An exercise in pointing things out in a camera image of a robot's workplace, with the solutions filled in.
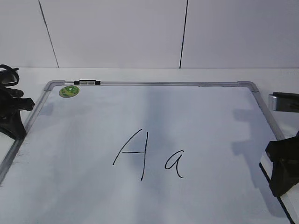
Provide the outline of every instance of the whiteboard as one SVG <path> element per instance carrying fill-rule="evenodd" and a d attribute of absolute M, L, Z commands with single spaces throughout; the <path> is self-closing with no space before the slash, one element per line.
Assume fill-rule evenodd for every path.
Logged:
<path fill-rule="evenodd" d="M 0 223 L 289 223 L 259 168 L 275 136 L 250 89 L 62 87 L 1 184 Z"/>

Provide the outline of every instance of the round sticker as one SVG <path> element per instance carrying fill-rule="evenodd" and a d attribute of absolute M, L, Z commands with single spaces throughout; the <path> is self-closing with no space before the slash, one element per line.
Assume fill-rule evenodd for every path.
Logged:
<path fill-rule="evenodd" d="M 74 97 L 79 93 L 80 89 L 77 86 L 69 85 L 59 91 L 59 95 L 64 98 Z"/>

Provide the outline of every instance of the white table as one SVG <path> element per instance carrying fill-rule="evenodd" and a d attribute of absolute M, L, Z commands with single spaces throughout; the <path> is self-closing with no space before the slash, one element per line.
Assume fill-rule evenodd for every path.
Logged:
<path fill-rule="evenodd" d="M 259 88 L 268 104 L 274 91 L 299 93 L 299 69 L 78 69 L 78 68 L 20 68 L 20 82 L 14 87 L 24 91 L 25 98 L 39 99 L 50 80 L 139 82 L 236 82 L 251 81 Z M 293 137 L 299 129 L 299 114 L 272 112 L 285 137 Z M 21 112 L 23 121 L 28 112 Z M 0 133 L 0 160 L 13 140 Z"/>

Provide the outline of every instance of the black object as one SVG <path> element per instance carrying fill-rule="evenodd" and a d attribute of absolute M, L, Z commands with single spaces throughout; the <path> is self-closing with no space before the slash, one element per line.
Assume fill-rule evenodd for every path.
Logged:
<path fill-rule="evenodd" d="M 299 112 L 299 94 L 274 92 L 273 96 L 276 97 L 275 111 Z"/>
<path fill-rule="evenodd" d="M 280 197 L 299 182 L 299 133 L 296 137 L 270 141 L 266 153 L 273 162 L 270 189 Z"/>
<path fill-rule="evenodd" d="M 23 91 L 18 89 L 9 89 L 6 86 L 18 84 L 18 68 L 12 69 L 7 65 L 0 65 L 5 70 L 0 71 L 0 132 L 13 139 L 23 139 L 26 136 L 26 130 L 22 124 L 20 111 L 31 111 L 34 102 L 31 98 L 22 97 Z"/>
<path fill-rule="evenodd" d="M 74 85 L 80 85 L 80 84 L 101 85 L 101 81 L 91 80 L 91 79 L 80 79 L 80 80 L 74 81 Z"/>

